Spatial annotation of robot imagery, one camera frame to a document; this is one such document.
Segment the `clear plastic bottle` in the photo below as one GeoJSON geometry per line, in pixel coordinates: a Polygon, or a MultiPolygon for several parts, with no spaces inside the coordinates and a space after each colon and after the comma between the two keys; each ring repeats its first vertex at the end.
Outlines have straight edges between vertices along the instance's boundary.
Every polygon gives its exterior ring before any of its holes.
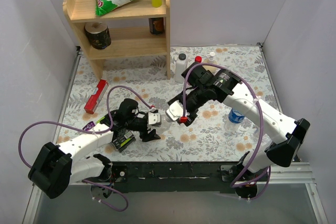
{"type": "Polygon", "coordinates": [[[160,114],[160,123],[157,123],[154,128],[157,135],[162,135],[164,132],[171,128],[172,121],[167,117],[166,114],[160,114]]]}

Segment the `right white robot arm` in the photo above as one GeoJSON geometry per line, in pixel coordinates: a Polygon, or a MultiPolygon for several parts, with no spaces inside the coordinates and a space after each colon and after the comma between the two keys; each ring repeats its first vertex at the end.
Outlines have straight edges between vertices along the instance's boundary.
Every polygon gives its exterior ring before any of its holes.
{"type": "Polygon", "coordinates": [[[295,120],[258,98],[252,87],[239,75],[221,66],[216,74],[205,69],[206,63],[193,63],[183,73],[184,84],[191,86],[172,98],[167,117],[178,124],[190,126],[208,101],[217,101],[234,110],[259,127],[255,150],[239,160],[236,178],[251,180],[257,172],[273,164],[289,167],[304,142],[310,123],[295,120]]]}

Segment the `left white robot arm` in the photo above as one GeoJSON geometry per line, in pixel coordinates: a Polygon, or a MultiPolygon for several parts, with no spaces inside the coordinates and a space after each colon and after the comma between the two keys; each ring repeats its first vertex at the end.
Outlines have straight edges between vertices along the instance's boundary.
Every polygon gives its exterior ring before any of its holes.
{"type": "Polygon", "coordinates": [[[112,180],[112,161],[101,155],[89,154],[111,144],[122,152],[138,132],[143,142],[160,139],[155,127],[161,115],[155,107],[139,110],[138,102],[124,99],[117,110],[110,111],[92,129],[61,144],[45,144],[34,161],[28,178],[49,198],[60,196],[72,183],[93,178],[100,182],[112,180]]]}

